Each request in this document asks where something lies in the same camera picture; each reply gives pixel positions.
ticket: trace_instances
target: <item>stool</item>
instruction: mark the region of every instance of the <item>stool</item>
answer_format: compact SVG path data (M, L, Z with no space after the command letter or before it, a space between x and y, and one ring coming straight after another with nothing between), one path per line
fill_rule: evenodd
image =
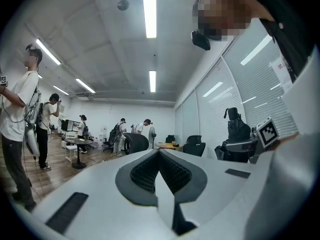
M67 159L72 164L71 151L73 151L73 156L78 157L78 148L76 145L66 145L64 149L65 159ZM81 148L79 148L79 158L81 156Z

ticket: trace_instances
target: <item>white wall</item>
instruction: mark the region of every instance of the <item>white wall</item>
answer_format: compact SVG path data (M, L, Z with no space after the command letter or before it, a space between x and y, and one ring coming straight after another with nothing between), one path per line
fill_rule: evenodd
M11 61L5 68L1 68L2 76L7 76L8 81L8 89L11 90L17 81L27 72L27 69L23 66L21 62L14 59ZM70 107L70 98L63 93L59 92L52 86L45 83L44 79L39 78L39 90L41 92L41 102L47 102L50 96L54 93L57 93L62 99L62 105L64 105L64 112L60 113L61 115L66 115L68 113ZM58 127L58 118L55 116L51 116L51 123Z
M186 81L181 81L174 109L177 109L198 83L200 83L232 40L233 37L230 36L227 41L210 41L211 49L205 52L198 66L194 69L193 74Z
M94 137L102 135L102 127L106 126L109 138L110 131L121 118L125 118L126 129L129 133L131 125L136 126L145 119L150 119L153 125L143 127L142 134L148 138L149 129L153 126L156 133L155 143L165 142L168 135L175 134L175 111L172 107L81 101L74 98L71 101L67 118L79 122L79 115L86 116L89 132Z

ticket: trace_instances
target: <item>round table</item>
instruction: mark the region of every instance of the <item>round table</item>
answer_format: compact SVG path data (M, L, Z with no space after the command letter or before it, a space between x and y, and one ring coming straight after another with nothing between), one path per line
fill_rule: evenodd
M169 150L176 150L176 149L181 149L182 146L174 146L172 143L158 143L155 144L156 147L159 149L169 149Z
M80 146L81 145L90 145L90 144L93 143L93 141L92 140L88 140L88 139L86 139L85 141L81 141L79 138L65 138L64 141L67 142L67 143L70 143L70 144L75 144L76 147L77 147L77 153L78 153L77 160L76 160L76 162L73 162L71 164L72 168L75 168L75 169L86 168L87 165L84 162L80 161L80 157L79 157L79 151L80 151L79 149L80 148L79 148L79 145Z

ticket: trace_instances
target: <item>sneaker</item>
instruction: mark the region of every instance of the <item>sneaker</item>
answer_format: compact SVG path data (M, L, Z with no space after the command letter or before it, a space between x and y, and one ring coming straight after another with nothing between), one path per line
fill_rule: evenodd
M38 163L38 165L41 166L40 163ZM45 162L45 166L48 166L48 162Z
M12 195L14 201L21 201L22 200L22 196L19 192L12 193L11 195Z
M32 204L25 204L24 208L31 213L31 211L36 207L37 203L33 202Z
M43 167L43 168L40 167L40 169L44 170L44 171L50 171L51 167L50 166L46 166L46 167Z

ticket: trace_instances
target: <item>black pants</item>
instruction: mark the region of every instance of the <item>black pants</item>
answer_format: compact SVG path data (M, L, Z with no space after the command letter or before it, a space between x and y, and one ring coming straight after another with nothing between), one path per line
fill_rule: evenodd
M7 139L2 135L2 152L5 166L16 184L18 193L22 197L22 202L25 205L32 205L35 201L21 162L22 142Z
M39 146L39 165L40 168L46 167L46 160L48 156L48 131L41 129L40 127L36 127L36 140Z
M78 139L85 139L83 135L78 135ZM87 145L78 145L79 148L82 148L82 151L87 151Z

